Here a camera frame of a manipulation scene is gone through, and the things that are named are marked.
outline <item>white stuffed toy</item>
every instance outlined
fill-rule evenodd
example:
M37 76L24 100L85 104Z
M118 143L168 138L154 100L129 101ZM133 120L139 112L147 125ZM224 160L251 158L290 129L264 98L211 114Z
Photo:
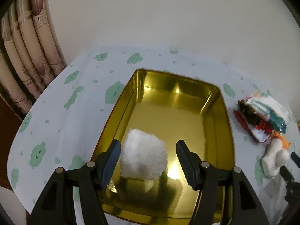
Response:
M291 145L277 131L274 131L275 138L268 146L267 153L262 158L262 169L268 178L275 177L282 165L290 159L287 149Z

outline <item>white cloth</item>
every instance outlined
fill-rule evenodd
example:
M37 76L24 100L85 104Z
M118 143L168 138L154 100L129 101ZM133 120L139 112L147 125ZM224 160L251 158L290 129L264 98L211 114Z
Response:
M265 146L252 142L235 119L233 109L237 108L238 99L250 96L257 86L262 91L270 90L290 111L284 99L277 98L272 89L264 89L258 82L254 86L251 79L224 64L188 58L176 51L127 47L96 46L82 52L31 108L12 143L7 164L8 178L26 210L31 213L57 167L75 169L90 160L115 103L105 101L106 90L118 82L126 85L133 72L142 67L201 79L221 89L235 142L236 166L242 168L274 224L286 204L285 184L280 179L274 183L263 176L257 160L263 156ZM293 143L289 153L295 150L300 154L298 127L291 111L287 125L286 138ZM300 177L292 161L286 165L296 179ZM78 216L79 203L75 202L78 225L83 224Z

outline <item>white pom pom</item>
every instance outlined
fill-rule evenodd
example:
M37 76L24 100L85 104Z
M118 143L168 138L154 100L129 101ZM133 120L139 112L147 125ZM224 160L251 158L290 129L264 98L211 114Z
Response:
M164 146L164 142L154 134L131 129L120 155L121 176L158 179L167 167L167 150Z

